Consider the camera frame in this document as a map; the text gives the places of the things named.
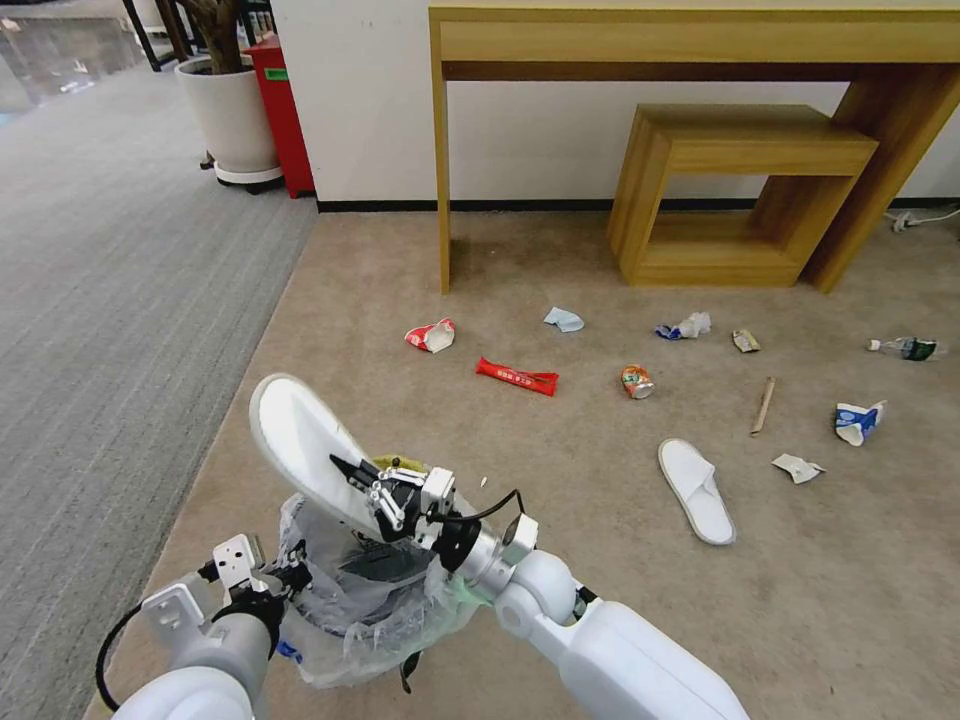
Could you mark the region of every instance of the white plant pot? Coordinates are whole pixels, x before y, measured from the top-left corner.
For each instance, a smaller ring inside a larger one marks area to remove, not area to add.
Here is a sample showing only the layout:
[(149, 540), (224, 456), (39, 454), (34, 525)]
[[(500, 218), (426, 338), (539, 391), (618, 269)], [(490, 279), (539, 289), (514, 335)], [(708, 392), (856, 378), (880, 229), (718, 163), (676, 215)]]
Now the white plant pot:
[[(244, 65), (250, 67), (249, 58)], [(178, 65), (177, 75), (216, 161), (217, 177), (247, 185), (283, 175), (253, 68), (233, 75), (199, 74), (209, 68), (209, 58), (199, 58)]]

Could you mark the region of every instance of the trash bin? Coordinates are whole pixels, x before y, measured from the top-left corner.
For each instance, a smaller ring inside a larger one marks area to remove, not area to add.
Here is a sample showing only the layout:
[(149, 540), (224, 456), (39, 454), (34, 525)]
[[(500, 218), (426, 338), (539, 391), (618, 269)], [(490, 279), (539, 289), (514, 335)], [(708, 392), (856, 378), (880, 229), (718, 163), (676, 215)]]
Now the trash bin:
[(283, 177), (290, 197), (296, 198), (315, 192), (313, 173), (303, 131), (293, 102), (293, 91), (287, 79), (287, 66), (280, 49), (280, 38), (272, 35), (243, 51), (253, 59), (263, 106), (267, 110), (270, 132), (277, 148), (277, 157), (283, 168)]

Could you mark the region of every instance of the plastic bag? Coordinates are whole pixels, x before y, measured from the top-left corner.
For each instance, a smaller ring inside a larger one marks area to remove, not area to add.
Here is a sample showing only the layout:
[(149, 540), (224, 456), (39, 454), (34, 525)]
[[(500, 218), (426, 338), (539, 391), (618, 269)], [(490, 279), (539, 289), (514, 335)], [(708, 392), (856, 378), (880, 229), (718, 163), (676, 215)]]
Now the plastic bag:
[(315, 688), (398, 667), (461, 629), (480, 602), (433, 553), (366, 538), (298, 493), (280, 509), (280, 552), (301, 539), (313, 584), (287, 610), (277, 651)]

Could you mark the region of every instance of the beige carpet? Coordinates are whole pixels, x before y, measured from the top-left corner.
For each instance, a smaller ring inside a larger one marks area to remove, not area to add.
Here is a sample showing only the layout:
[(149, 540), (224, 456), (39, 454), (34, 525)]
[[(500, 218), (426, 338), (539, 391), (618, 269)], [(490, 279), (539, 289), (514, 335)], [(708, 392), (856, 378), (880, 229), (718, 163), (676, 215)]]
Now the beige carpet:
[[(960, 370), (866, 353), (872, 336), (957, 338), (956, 226), (877, 232), (832, 295), (789, 290), (636, 290), (621, 282), (599, 214), (456, 217), (454, 291), (435, 293), (431, 214), (320, 219), (263, 337), (151, 587), (199, 566), (240, 530), (275, 547), (289, 494), (257, 456), (246, 406), (274, 371), (312, 385), (370, 451), (402, 451), (457, 472), (486, 505), (522, 488), (541, 546), (602, 597), (630, 604), (723, 675), (754, 718), (943, 718), (960, 703)], [(551, 305), (586, 328), (561, 335)], [(657, 339), (694, 310), (707, 337)], [(452, 348), (405, 345), (448, 314)], [(741, 355), (730, 331), (763, 351)], [(554, 398), (473, 373), (484, 354), (560, 374)], [(626, 363), (657, 382), (627, 399)], [(767, 375), (767, 427), (748, 430)], [(862, 448), (832, 429), (837, 401), (889, 401)], [(690, 531), (656, 462), (665, 437), (718, 468), (739, 531), (713, 548)], [(796, 487), (770, 461), (827, 468)], [(480, 478), (490, 478), (480, 489)], [(134, 623), (111, 666), (119, 697), (158, 674), (164, 653)], [(296, 720), (580, 718), (551, 667), (480, 611), (427, 652), (403, 695), (393, 673), (316, 692), (272, 663), (273, 717)], [(89, 717), (103, 717), (94, 700)]]

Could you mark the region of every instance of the wooden console table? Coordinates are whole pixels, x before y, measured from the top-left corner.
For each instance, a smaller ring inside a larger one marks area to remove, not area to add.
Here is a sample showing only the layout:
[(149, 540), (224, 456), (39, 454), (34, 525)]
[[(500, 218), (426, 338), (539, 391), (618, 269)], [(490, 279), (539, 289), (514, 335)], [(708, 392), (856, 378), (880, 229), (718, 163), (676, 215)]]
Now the wooden console table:
[(446, 0), (429, 20), (442, 292), (448, 81), (849, 81), (833, 122), (878, 146), (804, 270), (822, 292), (960, 103), (956, 1)]

